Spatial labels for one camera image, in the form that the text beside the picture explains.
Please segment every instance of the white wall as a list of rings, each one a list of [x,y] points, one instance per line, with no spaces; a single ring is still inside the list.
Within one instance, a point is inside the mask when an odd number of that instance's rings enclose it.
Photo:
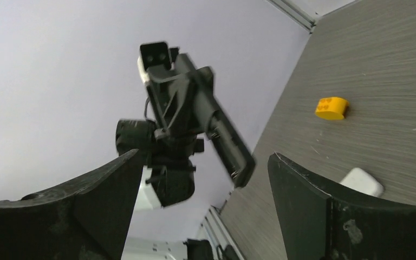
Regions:
[[[116,157],[120,118],[142,118],[141,43],[181,46],[216,72],[215,92],[251,149],[309,35],[263,0],[1,0],[0,200],[92,170]],[[209,144],[194,158],[196,193],[138,212],[130,236],[194,236],[231,183]]]

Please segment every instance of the yellow block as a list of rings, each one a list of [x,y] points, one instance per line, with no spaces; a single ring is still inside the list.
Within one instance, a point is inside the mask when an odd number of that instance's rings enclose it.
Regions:
[[[316,106],[315,115],[326,120],[342,120],[349,103],[341,97],[325,97]]]

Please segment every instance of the white object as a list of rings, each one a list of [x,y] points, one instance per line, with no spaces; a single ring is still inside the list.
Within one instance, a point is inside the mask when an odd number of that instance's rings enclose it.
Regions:
[[[151,177],[152,169],[144,166],[142,168],[141,184],[139,185],[138,196],[136,198],[133,212],[159,209],[162,207],[152,184],[147,184],[146,180]]]
[[[384,192],[384,187],[369,173],[360,168],[353,168],[340,184],[374,197],[379,197]]]
[[[142,83],[146,85],[146,83],[150,81],[150,79],[149,74],[144,70],[144,64],[142,63],[141,56],[138,57],[138,61],[136,63],[138,65],[139,77],[141,78]]]
[[[185,260],[187,259],[187,246],[184,242],[127,237],[122,260]]]

